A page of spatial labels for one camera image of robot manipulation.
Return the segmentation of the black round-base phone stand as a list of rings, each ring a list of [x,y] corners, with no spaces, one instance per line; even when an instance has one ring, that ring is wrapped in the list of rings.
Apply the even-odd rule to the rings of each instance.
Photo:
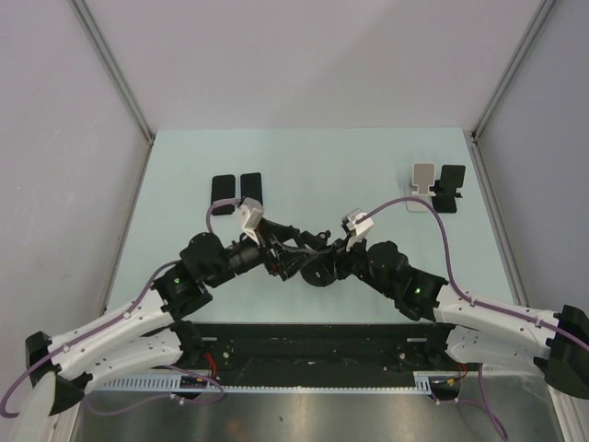
[[[336,241],[329,242],[330,232],[328,230],[319,232],[316,235],[311,234],[308,231],[303,231],[300,235],[305,246],[308,246],[315,254],[311,257],[310,261],[307,262],[299,271],[303,279],[310,285],[315,287],[327,287],[332,285],[336,281],[322,281],[322,258],[321,251],[328,245]]]

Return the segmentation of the black phone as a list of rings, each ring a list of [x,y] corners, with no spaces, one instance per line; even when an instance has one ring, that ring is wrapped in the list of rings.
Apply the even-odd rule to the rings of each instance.
[[[236,177],[233,174],[216,175],[212,178],[211,204],[221,200],[234,200],[236,198]],[[217,205],[212,215],[231,215],[235,211],[235,204]]]

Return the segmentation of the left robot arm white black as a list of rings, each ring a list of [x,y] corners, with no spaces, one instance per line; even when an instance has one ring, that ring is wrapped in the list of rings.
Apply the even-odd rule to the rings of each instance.
[[[260,265],[288,280],[314,257],[311,241],[308,232],[267,219],[229,246],[212,232],[200,233],[127,305],[59,335],[31,334],[25,376],[37,385],[53,375],[49,413],[56,415],[112,379],[156,366],[197,366],[202,337],[187,318],[212,301],[211,289]]]

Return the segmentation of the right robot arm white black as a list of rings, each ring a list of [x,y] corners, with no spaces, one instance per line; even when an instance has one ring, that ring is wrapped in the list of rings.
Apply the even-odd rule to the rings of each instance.
[[[588,318],[578,308],[556,312],[467,294],[441,276],[414,268],[392,241],[329,247],[312,276],[321,286],[351,275],[391,299],[411,320],[441,327],[424,346],[426,362],[446,369],[455,361],[530,367],[555,390],[588,397]]]

